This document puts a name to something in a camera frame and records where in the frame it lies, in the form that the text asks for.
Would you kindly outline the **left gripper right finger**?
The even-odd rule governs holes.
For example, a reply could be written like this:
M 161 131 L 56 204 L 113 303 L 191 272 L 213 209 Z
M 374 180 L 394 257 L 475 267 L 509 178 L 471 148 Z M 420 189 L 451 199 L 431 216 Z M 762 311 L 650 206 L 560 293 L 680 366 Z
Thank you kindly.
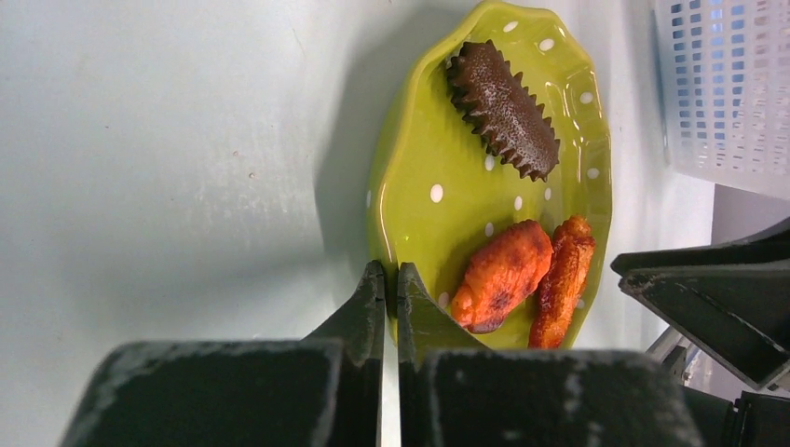
M 700 446 L 680 387 L 622 350 L 492 350 L 397 276 L 405 446 Z

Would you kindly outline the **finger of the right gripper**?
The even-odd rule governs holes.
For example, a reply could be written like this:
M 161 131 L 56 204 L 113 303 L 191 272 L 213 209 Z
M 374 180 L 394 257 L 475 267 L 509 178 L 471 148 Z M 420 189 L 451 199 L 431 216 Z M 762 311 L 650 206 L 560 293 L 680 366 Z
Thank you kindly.
M 789 387 L 787 262 L 630 269 L 620 288 L 752 388 Z
M 614 259 L 611 268 L 623 276 L 644 268 L 763 264 L 788 259 L 789 218 L 785 218 L 748 237 L 717 245 L 623 253 Z

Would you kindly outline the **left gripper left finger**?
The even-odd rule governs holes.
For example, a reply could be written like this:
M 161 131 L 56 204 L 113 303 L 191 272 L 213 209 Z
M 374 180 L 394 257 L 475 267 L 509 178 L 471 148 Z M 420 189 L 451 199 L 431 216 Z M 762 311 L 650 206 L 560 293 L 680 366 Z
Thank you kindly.
M 92 375 L 65 446 L 376 446 L 385 272 L 300 340 L 118 346 Z

